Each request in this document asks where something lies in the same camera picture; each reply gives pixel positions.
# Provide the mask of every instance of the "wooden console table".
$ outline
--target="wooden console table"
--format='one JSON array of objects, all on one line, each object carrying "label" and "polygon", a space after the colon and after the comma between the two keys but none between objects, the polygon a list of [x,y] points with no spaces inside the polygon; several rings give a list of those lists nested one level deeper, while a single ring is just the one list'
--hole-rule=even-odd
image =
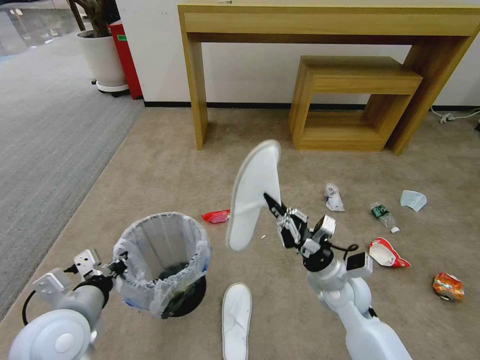
[{"label": "wooden console table", "polygon": [[178,5],[198,150],[207,130],[202,43],[412,45],[423,77],[387,146],[399,155],[480,30],[462,0],[187,0]]}]

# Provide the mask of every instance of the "garbage bag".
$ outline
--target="garbage bag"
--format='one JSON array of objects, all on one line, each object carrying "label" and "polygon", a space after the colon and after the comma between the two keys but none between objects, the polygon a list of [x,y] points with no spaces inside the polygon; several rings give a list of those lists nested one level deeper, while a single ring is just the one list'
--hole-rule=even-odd
[{"label": "garbage bag", "polygon": [[160,318],[169,302],[207,273],[212,249],[205,229],[190,216],[162,212],[134,222],[113,247],[128,252],[127,272],[115,288],[132,307]]}]

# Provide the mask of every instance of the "green bottle label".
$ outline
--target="green bottle label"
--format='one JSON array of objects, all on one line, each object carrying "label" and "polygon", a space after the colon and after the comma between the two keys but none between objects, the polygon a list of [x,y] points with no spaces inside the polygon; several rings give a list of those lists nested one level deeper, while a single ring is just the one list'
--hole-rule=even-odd
[{"label": "green bottle label", "polygon": [[387,208],[385,206],[378,205],[378,206],[375,206],[371,210],[371,213],[373,214],[374,217],[376,217],[378,219],[378,218],[381,218],[382,216],[384,216],[386,214],[389,214],[389,211],[387,210]]}]

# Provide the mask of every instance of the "plastic bottle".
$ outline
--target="plastic bottle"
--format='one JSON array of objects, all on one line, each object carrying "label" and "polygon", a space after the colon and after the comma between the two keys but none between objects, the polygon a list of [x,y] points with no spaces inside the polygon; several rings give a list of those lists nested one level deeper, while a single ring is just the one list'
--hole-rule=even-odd
[{"label": "plastic bottle", "polygon": [[400,229],[395,224],[395,219],[392,214],[387,210],[387,208],[378,202],[370,205],[370,211],[374,217],[381,221],[386,228],[390,229],[392,234],[397,233]]}]

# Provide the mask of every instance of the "face mask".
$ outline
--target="face mask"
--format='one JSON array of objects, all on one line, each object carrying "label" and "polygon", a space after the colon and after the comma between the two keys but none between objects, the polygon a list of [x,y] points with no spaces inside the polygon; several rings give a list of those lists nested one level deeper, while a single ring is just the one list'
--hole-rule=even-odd
[{"label": "face mask", "polygon": [[412,190],[403,190],[400,198],[401,206],[408,206],[409,208],[420,211],[427,204],[427,197],[420,192]]}]

